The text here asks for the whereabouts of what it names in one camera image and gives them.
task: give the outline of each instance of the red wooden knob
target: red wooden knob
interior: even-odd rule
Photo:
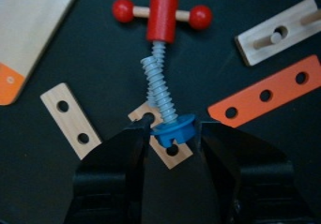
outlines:
[[[195,6],[190,11],[190,26],[202,30],[206,29],[211,24],[212,14],[211,10],[206,6]]]
[[[116,0],[112,4],[112,15],[119,22],[129,22],[134,19],[134,3],[131,0]]]

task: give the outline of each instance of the red screw handle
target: red screw handle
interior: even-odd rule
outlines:
[[[150,0],[150,7],[138,7],[131,0],[116,0],[112,15],[119,22],[131,22],[134,17],[148,18],[148,40],[174,41],[175,21],[188,22],[202,30],[211,25],[212,14],[206,6],[196,6],[190,11],[176,10],[178,0]]]

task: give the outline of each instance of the hole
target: hole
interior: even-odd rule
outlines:
[[[60,112],[67,112],[69,109],[69,105],[64,100],[60,100],[56,104],[56,108]]]
[[[89,137],[85,133],[77,135],[77,141],[80,144],[87,144],[89,142]]]
[[[236,109],[234,107],[227,108],[226,110],[226,117],[228,119],[234,118],[236,116]]]
[[[295,75],[295,82],[298,84],[305,84],[306,81],[307,81],[307,78],[309,78],[309,75],[306,72],[299,72],[297,75]]]
[[[178,146],[175,144],[172,144],[171,147],[168,147],[166,149],[166,153],[171,157],[174,157],[178,154],[178,151],[179,151],[179,149],[178,149]]]
[[[287,28],[283,25],[281,25],[274,29],[274,33],[278,33],[283,39],[287,36],[289,31]]]
[[[263,101],[263,102],[267,102],[271,100],[271,91],[270,90],[265,90],[261,94],[259,94],[259,99]]]

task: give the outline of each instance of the white wooden piece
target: white wooden piece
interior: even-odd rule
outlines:
[[[144,115],[144,113],[147,112],[152,113],[155,116],[155,121],[151,124],[151,126],[154,127],[155,125],[162,123],[162,118],[160,118],[159,111],[155,108],[151,108],[147,102],[143,103],[138,107],[138,109],[129,113],[128,118],[131,119],[131,121],[139,120]],[[156,155],[160,157],[168,169],[174,168],[183,160],[186,160],[192,155],[192,152],[188,146],[184,143],[182,143],[182,144],[176,144],[178,154],[171,157],[166,152],[166,148],[158,143],[158,140],[154,138],[154,136],[150,136],[150,146],[152,147]]]
[[[314,0],[305,0],[236,36],[235,43],[247,66],[254,66],[318,33],[321,21],[317,15]],[[279,31],[281,40],[277,37],[275,41],[269,41]]]
[[[80,159],[101,143],[100,138],[83,114],[81,108],[72,96],[71,90],[64,83],[56,85],[41,95],[41,100],[47,106],[49,114],[60,127],[73,151]],[[61,109],[65,102],[68,109]],[[87,135],[88,142],[81,140],[79,135]]]
[[[0,0],[0,105],[17,98],[72,0]]]

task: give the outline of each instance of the wooden piece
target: wooden piece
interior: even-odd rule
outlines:
[[[72,0],[0,0],[0,105],[17,98]]]
[[[301,20],[315,12],[314,0],[305,0],[235,37],[235,43],[247,66],[254,66],[321,31],[321,22],[310,22],[306,25],[301,23]],[[257,48],[254,43],[278,32],[282,40],[270,45],[259,45]]]
[[[143,105],[138,107],[138,109],[134,112],[129,113],[128,118],[131,119],[131,121],[139,120],[143,114],[147,112],[151,112],[155,116],[155,121],[151,125],[154,127],[162,122],[160,114],[159,111],[155,108],[151,108],[147,103],[143,103]],[[178,154],[174,157],[168,156],[166,148],[162,147],[154,136],[150,136],[150,146],[152,147],[156,155],[163,160],[168,169],[174,168],[183,160],[186,160],[192,155],[188,146],[184,143],[182,143],[176,144],[179,149]]]
[[[81,108],[64,83],[41,95],[49,114],[60,127],[80,159],[101,143]]]
[[[150,17],[150,8],[134,6],[132,14],[136,18],[148,18]],[[179,22],[188,22],[190,20],[190,12],[186,10],[175,11],[175,20]]]
[[[321,67],[309,56],[208,107],[210,117],[238,127],[321,86]]]

